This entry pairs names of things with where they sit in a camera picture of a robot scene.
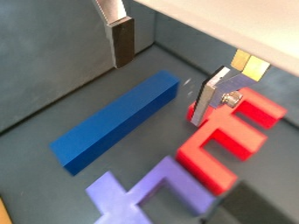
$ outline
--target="toy block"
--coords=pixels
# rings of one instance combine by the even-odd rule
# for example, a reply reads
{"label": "toy block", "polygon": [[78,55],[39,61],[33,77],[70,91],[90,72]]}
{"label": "toy block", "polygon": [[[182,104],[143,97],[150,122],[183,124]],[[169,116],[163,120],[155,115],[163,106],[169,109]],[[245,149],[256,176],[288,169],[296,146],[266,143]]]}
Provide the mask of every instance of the toy block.
{"label": "toy block", "polygon": [[51,143],[51,150],[73,175],[175,98],[178,86],[178,78],[159,72]]}
{"label": "toy block", "polygon": [[240,92],[245,99],[233,112],[245,114],[265,129],[273,128],[288,110],[249,87],[242,88]]}
{"label": "toy block", "polygon": [[87,188],[87,194],[103,214],[95,223],[153,223],[139,206],[163,186],[174,191],[197,215],[208,212],[216,200],[214,196],[175,160],[166,157],[129,192],[111,172]]}
{"label": "toy block", "polygon": [[5,205],[5,202],[0,198],[0,223],[2,224],[13,224],[13,221],[10,219],[10,215],[6,211],[6,205]]}
{"label": "toy block", "polygon": [[[286,109],[254,90],[245,88],[241,93],[244,98],[234,109],[228,105],[214,111],[212,107],[209,108],[208,120],[177,153],[181,164],[216,195],[221,195],[233,187],[238,177],[205,151],[205,144],[216,139],[245,161],[258,152],[268,136],[242,121],[236,114],[244,113],[266,128],[273,127],[286,114]],[[189,120],[193,119],[193,113],[194,104],[189,109]]]}

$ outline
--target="gray surface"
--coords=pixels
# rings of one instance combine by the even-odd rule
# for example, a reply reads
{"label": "gray surface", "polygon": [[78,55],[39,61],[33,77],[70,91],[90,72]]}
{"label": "gray surface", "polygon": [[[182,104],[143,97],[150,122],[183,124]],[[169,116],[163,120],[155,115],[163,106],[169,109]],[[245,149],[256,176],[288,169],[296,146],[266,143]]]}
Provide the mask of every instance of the gray surface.
{"label": "gray surface", "polygon": [[[181,58],[213,74],[230,67],[237,48],[163,14],[157,15],[155,41]],[[299,126],[299,78],[273,67],[253,87],[289,110],[288,119]]]}
{"label": "gray surface", "polygon": [[[162,69],[182,79],[177,99],[73,177],[53,155],[50,142]],[[113,171],[129,190],[161,159],[175,154],[197,130],[185,115],[205,78],[200,71],[154,46],[125,69],[93,81],[2,136],[0,193],[15,224],[95,222],[99,211],[86,188]],[[246,163],[216,142],[206,148],[270,202],[299,221],[299,131],[282,121],[264,132],[269,140]],[[158,224],[198,223],[197,217],[165,190],[154,196],[145,210]]]}
{"label": "gray surface", "polygon": [[[0,132],[113,68],[91,0],[0,0]],[[126,0],[135,50],[154,43],[155,13]]]}

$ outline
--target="purple cross-shaped block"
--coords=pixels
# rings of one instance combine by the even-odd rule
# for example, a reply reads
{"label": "purple cross-shaped block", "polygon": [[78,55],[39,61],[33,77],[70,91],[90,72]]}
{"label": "purple cross-shaped block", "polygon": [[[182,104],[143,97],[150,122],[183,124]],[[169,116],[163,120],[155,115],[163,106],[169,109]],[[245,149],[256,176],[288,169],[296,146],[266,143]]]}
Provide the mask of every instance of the purple cross-shaped block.
{"label": "purple cross-shaped block", "polygon": [[109,171],[89,187],[87,193],[103,216],[97,224],[153,223],[139,207],[162,186],[169,186],[182,202],[205,214],[216,197],[171,157],[166,157],[127,192]]}

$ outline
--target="gray wall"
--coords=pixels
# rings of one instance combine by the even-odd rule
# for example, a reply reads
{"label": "gray wall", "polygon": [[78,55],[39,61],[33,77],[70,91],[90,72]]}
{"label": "gray wall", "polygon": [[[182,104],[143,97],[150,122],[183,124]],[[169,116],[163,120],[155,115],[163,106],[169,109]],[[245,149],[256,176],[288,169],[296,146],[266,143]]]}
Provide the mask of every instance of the gray wall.
{"label": "gray wall", "polygon": [[[157,15],[155,41],[171,53],[212,74],[221,66],[230,66],[237,48],[163,14]],[[286,119],[299,126],[299,78],[272,67],[253,88],[288,108]]]}
{"label": "gray wall", "polygon": [[[113,68],[91,0],[0,0],[0,132]],[[135,49],[155,40],[155,12],[133,0]]]}

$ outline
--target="red block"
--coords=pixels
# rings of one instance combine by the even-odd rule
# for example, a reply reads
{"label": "red block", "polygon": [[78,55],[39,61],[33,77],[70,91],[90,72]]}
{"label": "red block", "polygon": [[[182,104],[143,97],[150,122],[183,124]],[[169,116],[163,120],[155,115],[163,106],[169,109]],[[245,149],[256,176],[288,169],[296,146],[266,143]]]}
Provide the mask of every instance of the red block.
{"label": "red block", "polygon": [[[178,150],[177,159],[197,179],[216,195],[225,193],[234,185],[238,176],[204,149],[216,139],[242,160],[248,160],[260,150],[268,136],[256,130],[234,114],[241,112],[265,128],[272,128],[285,116],[286,109],[250,88],[241,90],[244,99],[236,108],[224,105],[213,111],[200,130]],[[194,104],[188,119],[193,119]]]}

